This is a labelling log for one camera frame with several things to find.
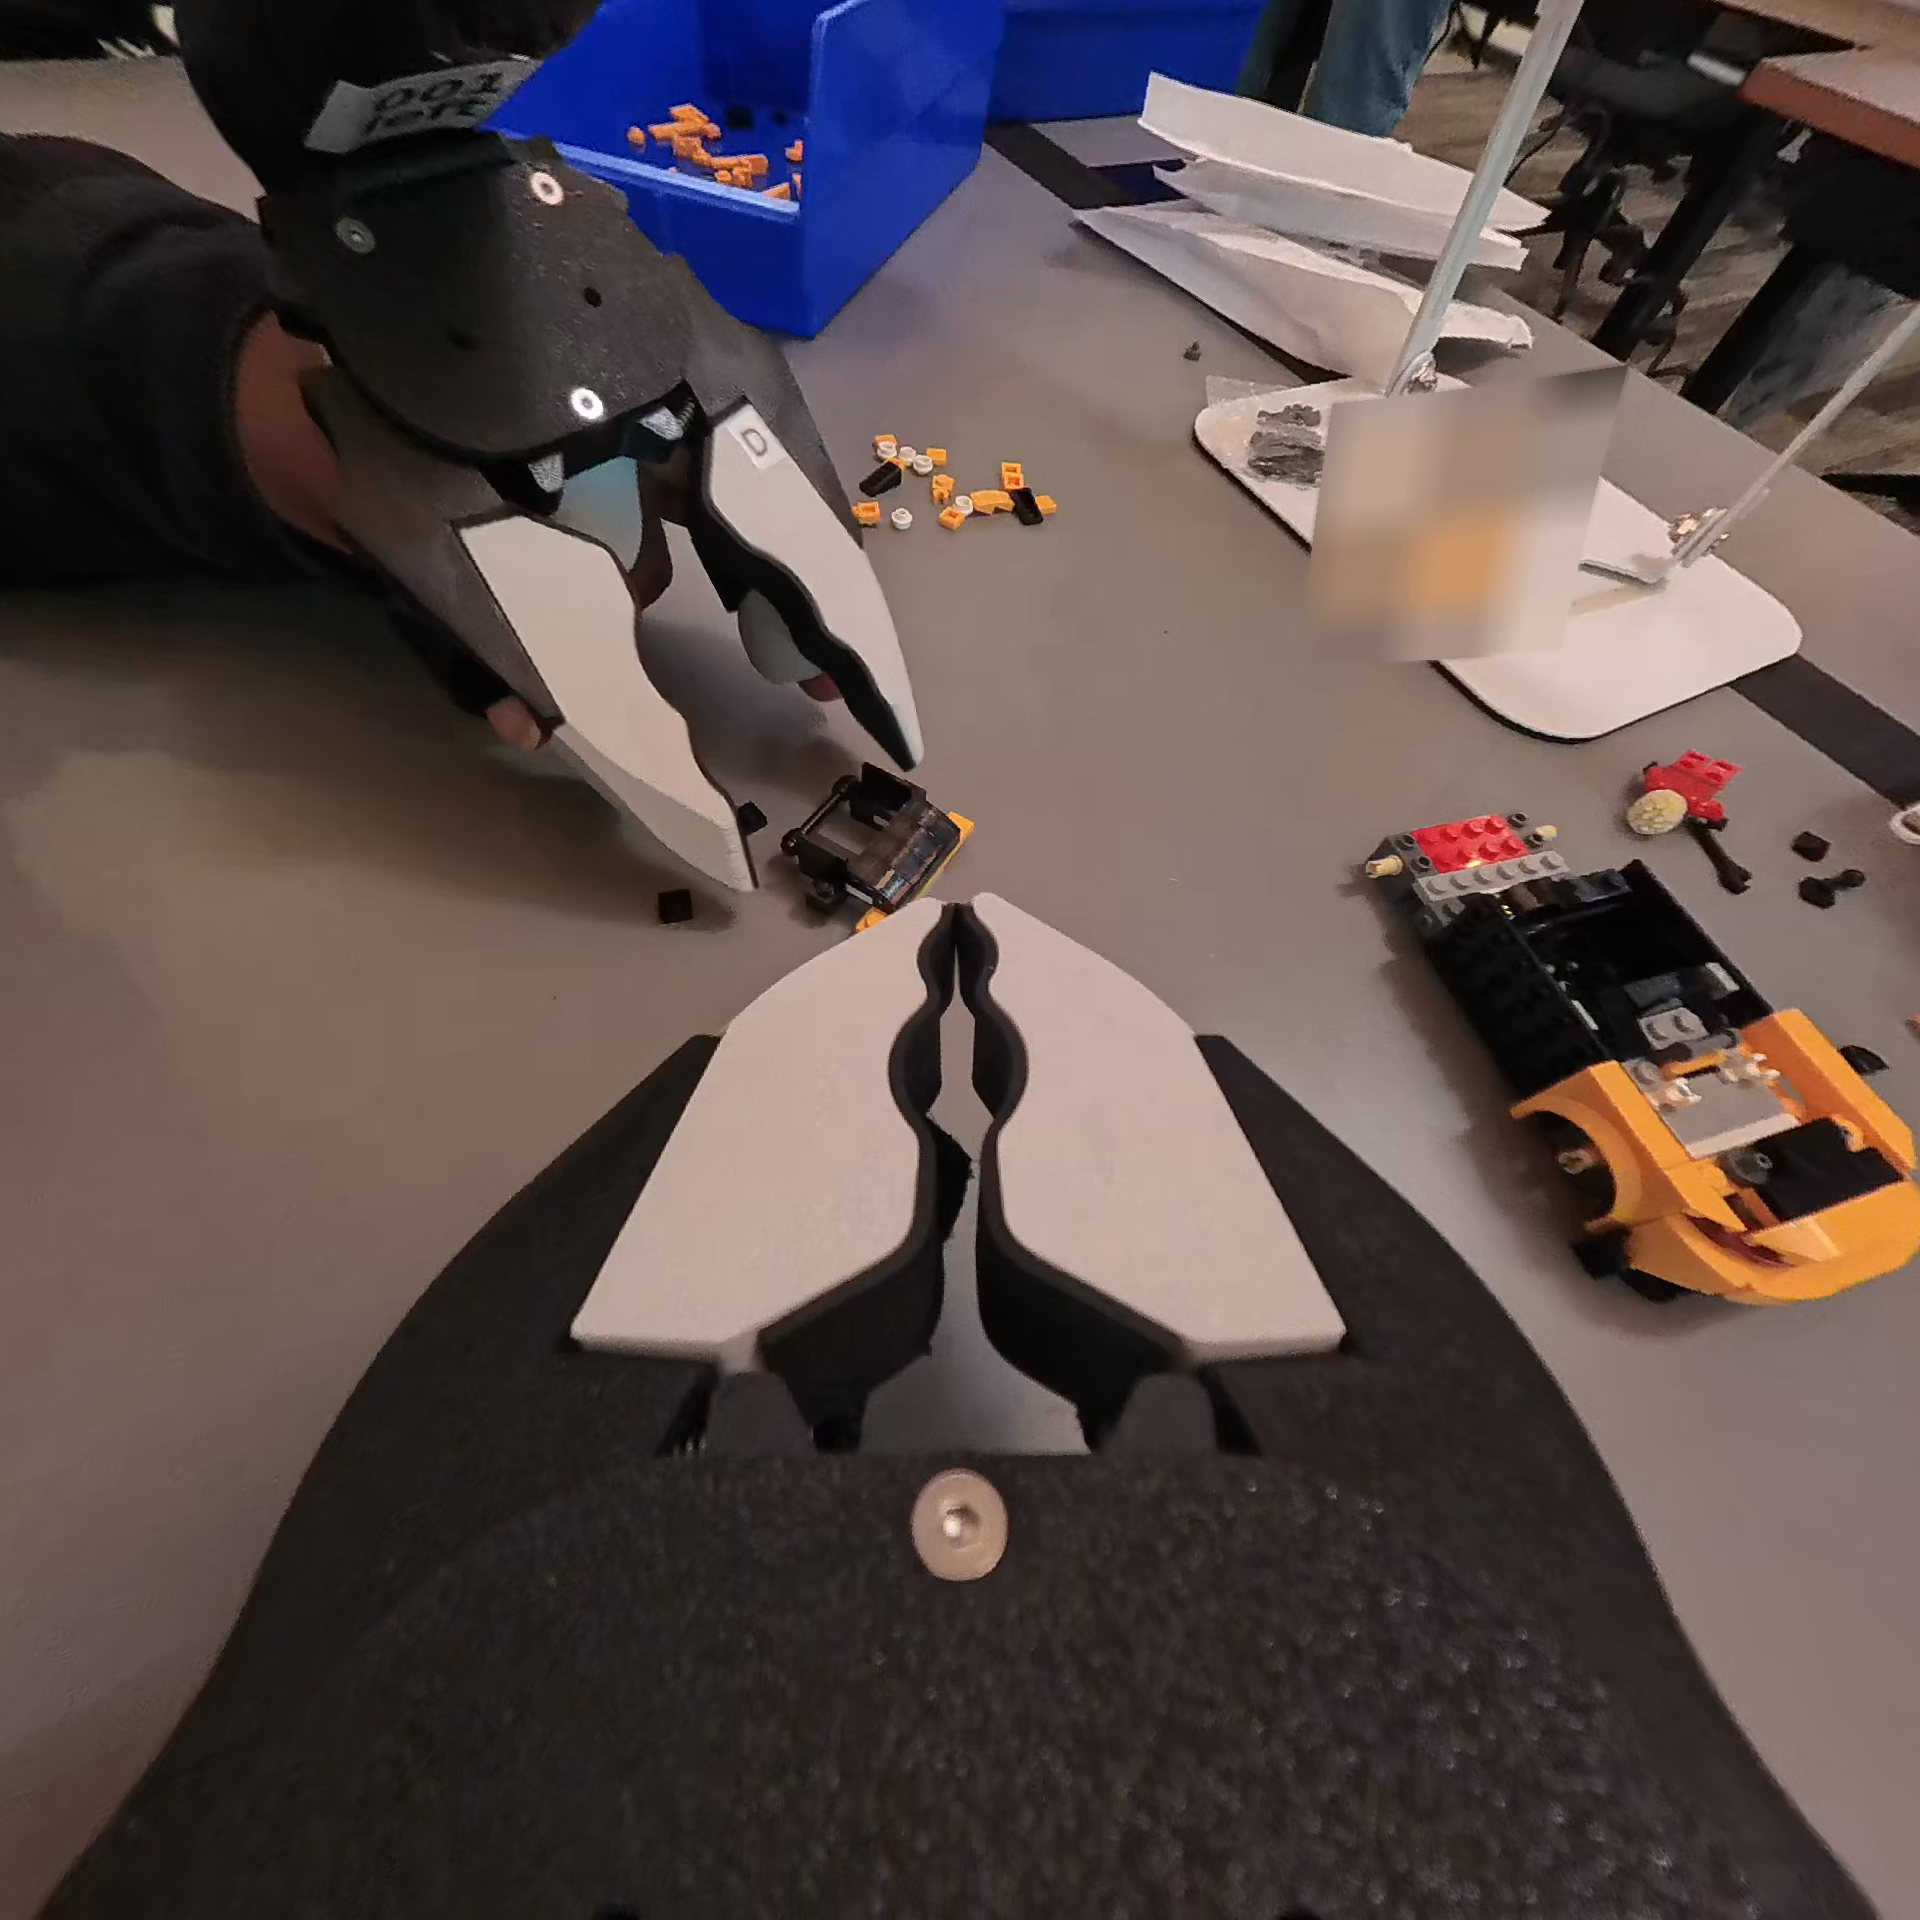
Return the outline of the black office chair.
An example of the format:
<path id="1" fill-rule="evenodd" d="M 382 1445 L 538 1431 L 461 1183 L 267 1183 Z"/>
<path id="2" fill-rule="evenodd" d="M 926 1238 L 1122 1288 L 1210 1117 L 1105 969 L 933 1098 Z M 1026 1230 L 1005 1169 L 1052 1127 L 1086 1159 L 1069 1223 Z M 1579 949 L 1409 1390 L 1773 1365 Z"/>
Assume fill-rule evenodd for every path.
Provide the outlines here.
<path id="1" fill-rule="evenodd" d="M 1547 85 L 1557 111 L 1543 132 L 1543 144 L 1578 136 L 1579 150 L 1524 232 L 1557 238 L 1549 320 L 1569 317 L 1591 250 L 1602 254 L 1601 281 L 1622 292 L 1651 263 L 1651 240 L 1625 217 L 1631 174 L 1703 185 L 1739 159 L 1757 126 L 1741 81 L 1717 4 L 1593 4 L 1579 18 Z"/>

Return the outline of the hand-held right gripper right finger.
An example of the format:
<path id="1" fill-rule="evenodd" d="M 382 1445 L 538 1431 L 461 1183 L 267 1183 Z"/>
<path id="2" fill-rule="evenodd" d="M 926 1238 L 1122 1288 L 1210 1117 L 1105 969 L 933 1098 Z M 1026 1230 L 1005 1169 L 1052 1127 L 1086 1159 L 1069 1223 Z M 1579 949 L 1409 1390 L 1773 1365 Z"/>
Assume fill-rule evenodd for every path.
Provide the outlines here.
<path id="1" fill-rule="evenodd" d="M 965 904 L 965 1002 L 993 1120 L 980 1326 L 1087 1448 L 1142 1381 L 1338 1353 L 1347 1320 L 1182 1014 L 1001 895 Z"/>

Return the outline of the person's left hand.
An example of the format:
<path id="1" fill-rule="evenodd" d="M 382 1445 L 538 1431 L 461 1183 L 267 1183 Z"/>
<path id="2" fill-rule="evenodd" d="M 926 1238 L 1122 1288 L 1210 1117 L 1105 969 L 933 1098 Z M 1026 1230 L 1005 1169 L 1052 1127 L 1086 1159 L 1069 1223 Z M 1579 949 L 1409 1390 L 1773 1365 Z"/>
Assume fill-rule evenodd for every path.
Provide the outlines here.
<path id="1" fill-rule="evenodd" d="M 254 494 L 305 553 L 327 551 L 361 585 L 378 592 L 396 630 L 444 680 L 458 705 L 482 713 L 509 750 L 530 751 L 545 745 L 547 730 L 538 713 L 485 668 L 455 663 L 458 646 L 431 630 L 420 609 L 403 600 L 390 582 L 367 570 L 346 536 L 339 522 L 339 454 L 305 401 L 306 373 L 327 362 L 318 343 L 286 332 L 269 308 L 246 325 L 230 373 L 230 432 Z"/>

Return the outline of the clear bag of dark pieces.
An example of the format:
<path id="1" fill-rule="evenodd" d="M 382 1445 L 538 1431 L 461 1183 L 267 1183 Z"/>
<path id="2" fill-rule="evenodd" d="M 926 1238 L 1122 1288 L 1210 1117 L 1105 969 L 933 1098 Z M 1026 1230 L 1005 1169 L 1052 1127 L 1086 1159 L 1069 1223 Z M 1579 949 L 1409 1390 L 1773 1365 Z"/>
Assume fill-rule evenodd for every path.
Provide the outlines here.
<path id="1" fill-rule="evenodd" d="M 1315 489 L 1327 450 L 1330 406 L 1300 392 L 1210 375 L 1195 439 L 1230 472 Z"/>

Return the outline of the white paper bag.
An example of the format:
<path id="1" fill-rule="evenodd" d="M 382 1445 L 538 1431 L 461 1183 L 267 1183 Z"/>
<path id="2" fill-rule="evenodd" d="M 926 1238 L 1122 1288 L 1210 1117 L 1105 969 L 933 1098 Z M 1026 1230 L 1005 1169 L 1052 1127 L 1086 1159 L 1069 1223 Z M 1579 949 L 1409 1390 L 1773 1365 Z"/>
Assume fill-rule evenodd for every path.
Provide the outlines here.
<path id="1" fill-rule="evenodd" d="M 1139 122 L 1188 159 L 1267 185 L 1379 200 L 1449 224 L 1474 185 L 1473 169 L 1387 135 L 1332 128 L 1238 93 L 1149 73 Z"/>
<path id="2" fill-rule="evenodd" d="M 1182 200 L 1231 224 L 1300 242 L 1377 256 L 1438 263 L 1446 250 L 1458 199 L 1429 208 L 1373 190 L 1293 176 L 1269 176 L 1220 159 L 1161 164 L 1156 178 Z"/>
<path id="3" fill-rule="evenodd" d="M 1079 224 L 1298 360 L 1383 391 L 1425 281 L 1387 256 L 1231 224 L 1183 199 L 1086 208 Z"/>

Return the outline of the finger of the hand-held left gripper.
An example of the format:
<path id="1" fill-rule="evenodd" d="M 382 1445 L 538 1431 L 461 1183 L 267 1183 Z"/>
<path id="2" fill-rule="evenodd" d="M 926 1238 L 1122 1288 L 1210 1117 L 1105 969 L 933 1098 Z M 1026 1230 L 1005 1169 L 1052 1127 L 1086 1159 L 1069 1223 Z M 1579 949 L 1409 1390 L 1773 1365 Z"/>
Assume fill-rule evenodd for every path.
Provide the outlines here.
<path id="1" fill-rule="evenodd" d="M 730 794 L 650 677 L 629 575 L 606 544 L 532 517 L 458 533 L 557 716 L 556 743 L 658 845 L 732 894 L 756 892 Z"/>
<path id="2" fill-rule="evenodd" d="M 700 529 L 730 585 L 762 596 L 812 679 L 828 677 L 902 770 L 923 759 L 894 612 L 849 511 L 810 480 L 751 404 L 706 426 Z"/>

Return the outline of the brown wooden table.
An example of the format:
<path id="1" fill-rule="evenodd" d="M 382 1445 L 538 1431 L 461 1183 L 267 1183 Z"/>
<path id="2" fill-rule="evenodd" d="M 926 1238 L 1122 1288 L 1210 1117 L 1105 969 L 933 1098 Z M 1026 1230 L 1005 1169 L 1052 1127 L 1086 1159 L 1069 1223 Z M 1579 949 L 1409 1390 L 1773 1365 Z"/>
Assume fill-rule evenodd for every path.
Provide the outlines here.
<path id="1" fill-rule="evenodd" d="M 1837 389 L 1842 360 L 1915 320 L 1915 4 L 1715 4 L 1751 23 L 1735 126 L 1717 135 L 1593 343 L 1649 336 L 1746 188 L 1782 170 L 1782 257 L 1684 378 L 1683 398 L 1757 425 Z"/>

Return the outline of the black lego windshield assembly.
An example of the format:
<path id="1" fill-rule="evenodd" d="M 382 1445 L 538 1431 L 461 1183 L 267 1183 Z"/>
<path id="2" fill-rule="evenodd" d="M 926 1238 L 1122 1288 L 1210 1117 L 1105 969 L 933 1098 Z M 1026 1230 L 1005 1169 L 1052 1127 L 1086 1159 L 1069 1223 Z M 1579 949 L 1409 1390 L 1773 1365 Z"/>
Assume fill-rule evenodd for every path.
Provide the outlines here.
<path id="1" fill-rule="evenodd" d="M 854 927 L 870 927 L 923 898 L 974 830 L 923 785 L 866 760 L 782 833 L 780 853 L 815 913 L 854 913 Z"/>

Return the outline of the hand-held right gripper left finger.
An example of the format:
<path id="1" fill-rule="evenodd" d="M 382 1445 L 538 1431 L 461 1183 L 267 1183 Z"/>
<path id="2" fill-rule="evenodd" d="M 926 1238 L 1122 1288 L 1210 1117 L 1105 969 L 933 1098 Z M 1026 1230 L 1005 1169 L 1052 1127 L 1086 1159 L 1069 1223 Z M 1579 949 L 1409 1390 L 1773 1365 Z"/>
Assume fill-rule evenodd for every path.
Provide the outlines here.
<path id="1" fill-rule="evenodd" d="M 569 1338 L 767 1374 L 815 1445 L 927 1356 L 970 1156 L 930 1120 L 953 910 L 919 900 L 820 951 L 718 1038 Z"/>

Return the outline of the blue plastic bin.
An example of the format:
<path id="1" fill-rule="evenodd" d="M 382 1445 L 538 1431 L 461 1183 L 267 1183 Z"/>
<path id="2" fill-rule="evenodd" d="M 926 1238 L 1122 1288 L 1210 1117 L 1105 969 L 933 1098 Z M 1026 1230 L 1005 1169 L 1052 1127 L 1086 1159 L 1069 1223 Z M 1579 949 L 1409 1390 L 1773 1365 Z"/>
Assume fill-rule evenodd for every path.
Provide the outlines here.
<path id="1" fill-rule="evenodd" d="M 993 122 L 1137 113 L 1155 73 L 1231 92 L 1262 2 L 1007 2 Z"/>
<path id="2" fill-rule="evenodd" d="M 815 336 L 974 170 L 1003 34 L 989 2 L 620 2 L 540 64 L 491 130 L 545 140 L 612 185 L 732 314 Z M 695 102 L 787 113 L 798 206 L 674 178 L 630 122 Z"/>

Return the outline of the metal stand rod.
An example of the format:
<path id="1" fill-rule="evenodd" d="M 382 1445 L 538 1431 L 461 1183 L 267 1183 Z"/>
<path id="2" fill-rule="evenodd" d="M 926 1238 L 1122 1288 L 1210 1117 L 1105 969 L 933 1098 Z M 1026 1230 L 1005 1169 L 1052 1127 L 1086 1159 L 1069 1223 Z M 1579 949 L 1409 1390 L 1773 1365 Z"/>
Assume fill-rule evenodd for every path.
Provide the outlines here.
<path id="1" fill-rule="evenodd" d="M 1457 290 L 1474 260 L 1483 228 L 1505 192 L 1505 181 L 1518 159 L 1522 136 L 1547 92 L 1547 81 L 1569 45 L 1579 12 L 1582 2 L 1538 4 L 1538 21 L 1526 40 L 1524 57 L 1507 89 L 1500 116 L 1483 142 L 1469 190 L 1446 232 L 1446 245 L 1433 263 L 1425 300 L 1409 326 L 1395 373 L 1383 384 L 1385 398 L 1405 392 L 1433 366 L 1433 348 L 1442 336 Z"/>
<path id="2" fill-rule="evenodd" d="M 1805 420 L 1790 442 L 1785 442 L 1764 471 L 1739 494 L 1729 506 L 1715 506 L 1698 513 L 1679 513 L 1663 522 L 1663 545 L 1658 551 L 1638 551 L 1622 560 L 1585 557 L 1578 568 L 1609 585 L 1659 590 L 1683 568 L 1705 560 L 1743 519 L 1751 513 L 1773 481 L 1798 464 L 1802 454 L 1810 450 L 1866 392 L 1866 389 L 1882 375 L 1882 369 L 1898 358 L 1918 332 L 1918 303 L 1908 303 L 1903 314 L 1877 340 L 1873 352 L 1823 398 L 1810 420 Z"/>

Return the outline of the heap of orange lego bricks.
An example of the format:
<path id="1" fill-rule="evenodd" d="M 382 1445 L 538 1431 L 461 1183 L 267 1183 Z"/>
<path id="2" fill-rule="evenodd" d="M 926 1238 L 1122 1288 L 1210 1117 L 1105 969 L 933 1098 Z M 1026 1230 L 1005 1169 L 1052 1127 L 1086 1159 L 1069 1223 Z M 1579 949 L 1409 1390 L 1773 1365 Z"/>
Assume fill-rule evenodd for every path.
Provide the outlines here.
<path id="1" fill-rule="evenodd" d="M 756 118 L 747 106 L 726 106 L 713 116 L 678 102 L 663 118 L 626 126 L 623 136 L 634 158 L 674 178 L 773 202 L 802 200 L 806 136 L 782 111 Z"/>

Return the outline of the orange and black lego car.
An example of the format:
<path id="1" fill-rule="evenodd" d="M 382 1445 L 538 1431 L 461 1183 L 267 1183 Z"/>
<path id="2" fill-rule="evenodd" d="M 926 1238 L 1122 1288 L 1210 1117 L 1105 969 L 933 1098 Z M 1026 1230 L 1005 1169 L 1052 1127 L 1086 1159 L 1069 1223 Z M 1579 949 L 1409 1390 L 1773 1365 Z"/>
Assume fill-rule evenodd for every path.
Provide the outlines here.
<path id="1" fill-rule="evenodd" d="M 1785 1308 L 1915 1258 L 1906 1120 L 1649 864 L 1575 871 L 1554 828 L 1483 814 L 1393 831 L 1359 876 L 1549 1146 L 1591 1276 Z"/>

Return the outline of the person's left forearm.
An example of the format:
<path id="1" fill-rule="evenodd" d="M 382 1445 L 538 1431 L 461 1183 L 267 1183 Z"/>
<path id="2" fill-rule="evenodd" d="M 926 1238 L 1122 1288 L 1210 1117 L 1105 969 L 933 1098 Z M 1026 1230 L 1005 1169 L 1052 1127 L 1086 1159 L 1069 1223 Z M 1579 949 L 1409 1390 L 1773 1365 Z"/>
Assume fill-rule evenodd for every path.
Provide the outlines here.
<path id="1" fill-rule="evenodd" d="M 4 135 L 4 586 L 346 567 L 245 464 L 238 373 L 267 314 L 249 217 L 121 150 Z"/>

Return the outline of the pile of small lego pieces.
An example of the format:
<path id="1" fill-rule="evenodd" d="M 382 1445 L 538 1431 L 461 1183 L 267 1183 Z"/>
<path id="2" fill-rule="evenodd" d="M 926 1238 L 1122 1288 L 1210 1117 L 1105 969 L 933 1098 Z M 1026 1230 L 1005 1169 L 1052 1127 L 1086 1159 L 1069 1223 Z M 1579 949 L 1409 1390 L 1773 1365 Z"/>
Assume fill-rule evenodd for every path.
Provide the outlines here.
<path id="1" fill-rule="evenodd" d="M 870 454 L 873 469 L 854 485 L 849 506 L 853 525 L 862 529 L 894 525 L 902 533 L 922 519 L 946 533 L 993 519 L 1045 525 L 1061 509 L 1052 494 L 1026 481 L 1019 461 L 1001 461 L 988 485 L 965 487 L 941 442 L 916 445 L 876 434 Z"/>

